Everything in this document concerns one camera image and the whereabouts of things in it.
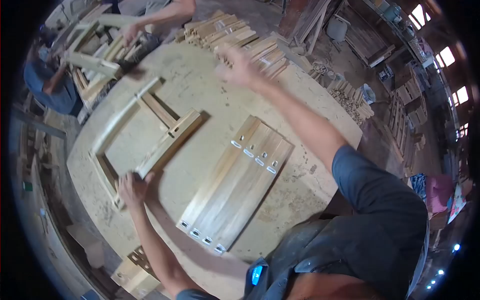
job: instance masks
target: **workbench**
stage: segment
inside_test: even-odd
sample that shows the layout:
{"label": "workbench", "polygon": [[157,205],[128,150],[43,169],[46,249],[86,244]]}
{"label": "workbench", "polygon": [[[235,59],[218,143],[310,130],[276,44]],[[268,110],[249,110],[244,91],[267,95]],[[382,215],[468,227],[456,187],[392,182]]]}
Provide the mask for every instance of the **workbench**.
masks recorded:
{"label": "workbench", "polygon": [[[220,299],[239,299],[248,263],[267,256],[295,224],[323,211],[337,191],[333,177],[307,149],[283,117],[261,96],[218,80],[214,54],[186,43],[163,45],[149,54],[135,73],[111,89],[82,128],[67,166],[86,211],[105,240],[122,258],[140,245],[128,211],[113,209],[89,156],[95,139],[108,121],[147,82],[161,76],[165,82],[155,95],[179,116],[190,108],[202,112],[204,123],[163,168],[159,200],[172,221],[162,226],[150,219],[187,273]],[[276,78],[314,111],[327,117],[357,147],[362,132],[343,108],[297,65]],[[294,145],[290,157],[245,230],[229,252],[215,257],[175,227],[185,207],[230,144],[249,115],[260,118]],[[118,174],[140,164],[160,139],[163,124],[153,112],[140,109],[106,152]]]}

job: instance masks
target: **wooden beam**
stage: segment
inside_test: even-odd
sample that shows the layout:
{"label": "wooden beam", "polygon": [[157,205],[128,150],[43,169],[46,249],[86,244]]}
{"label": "wooden beam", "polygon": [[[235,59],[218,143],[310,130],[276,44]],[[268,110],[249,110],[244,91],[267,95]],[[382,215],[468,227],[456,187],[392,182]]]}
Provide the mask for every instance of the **wooden beam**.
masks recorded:
{"label": "wooden beam", "polygon": [[40,131],[59,137],[63,140],[67,138],[67,134],[64,131],[55,127],[48,126],[45,123],[39,122],[33,119],[32,117],[30,117],[29,115],[27,115],[26,113],[24,113],[23,111],[17,109],[16,107],[12,107],[12,116],[22,122],[25,122],[27,124],[34,126]]}
{"label": "wooden beam", "polygon": [[122,75],[122,69],[117,63],[96,58],[87,54],[73,52],[70,53],[66,60],[75,66],[102,73],[112,79],[119,79]]}

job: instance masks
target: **hand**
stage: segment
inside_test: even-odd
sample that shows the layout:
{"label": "hand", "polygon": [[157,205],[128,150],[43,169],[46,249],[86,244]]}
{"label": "hand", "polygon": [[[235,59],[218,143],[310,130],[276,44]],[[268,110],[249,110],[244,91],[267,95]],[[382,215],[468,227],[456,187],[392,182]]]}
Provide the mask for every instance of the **hand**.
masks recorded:
{"label": "hand", "polygon": [[226,57],[233,65],[232,69],[220,64],[215,69],[217,75],[228,83],[252,88],[253,83],[267,80],[250,62],[250,57],[238,48],[219,47],[220,57]]}
{"label": "hand", "polygon": [[148,187],[155,177],[149,173],[144,180],[131,171],[119,178],[118,194],[129,209],[143,208]]}
{"label": "hand", "polygon": [[142,30],[143,28],[136,23],[122,28],[121,32],[123,34],[123,46],[128,47],[128,45],[130,45],[130,43],[137,38],[137,34]]}

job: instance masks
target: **window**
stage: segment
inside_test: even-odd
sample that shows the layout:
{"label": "window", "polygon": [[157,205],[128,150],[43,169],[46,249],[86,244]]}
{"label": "window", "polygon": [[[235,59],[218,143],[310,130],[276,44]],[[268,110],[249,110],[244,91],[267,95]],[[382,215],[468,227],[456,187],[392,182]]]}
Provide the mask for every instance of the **window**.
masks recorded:
{"label": "window", "polygon": [[425,26],[425,24],[431,20],[427,12],[425,12],[425,14],[423,13],[423,7],[420,4],[412,11],[412,14],[410,14],[408,17],[417,29],[422,28],[422,26]]}
{"label": "window", "polygon": [[458,102],[460,104],[466,102],[468,100],[467,88],[465,86],[462,87],[456,92],[456,95],[458,96]]}
{"label": "window", "polygon": [[437,60],[440,68],[448,67],[455,62],[455,57],[453,56],[449,47],[445,47],[445,49],[440,51],[440,53],[435,56],[435,59]]}
{"label": "window", "polygon": [[468,123],[461,126],[460,129],[457,131],[457,137],[464,137],[468,135]]}

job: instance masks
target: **blue shirt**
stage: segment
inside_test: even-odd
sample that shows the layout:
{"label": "blue shirt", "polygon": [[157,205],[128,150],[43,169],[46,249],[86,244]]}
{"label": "blue shirt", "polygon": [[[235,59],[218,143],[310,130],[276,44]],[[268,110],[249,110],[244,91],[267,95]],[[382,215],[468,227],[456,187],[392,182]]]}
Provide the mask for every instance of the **blue shirt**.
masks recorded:
{"label": "blue shirt", "polygon": [[62,77],[52,95],[42,92],[44,82],[54,74],[55,72],[40,58],[27,61],[24,69],[25,83],[35,99],[60,114],[69,114],[78,101],[78,95],[73,81],[68,76]]}
{"label": "blue shirt", "polygon": [[[294,273],[349,275],[386,299],[407,298],[428,249],[425,204],[400,179],[350,146],[337,151],[332,173],[357,215],[294,226],[272,253],[251,265],[243,299],[284,299]],[[258,266],[262,272],[255,285],[252,274]],[[216,300],[192,289],[177,296],[192,299]]]}

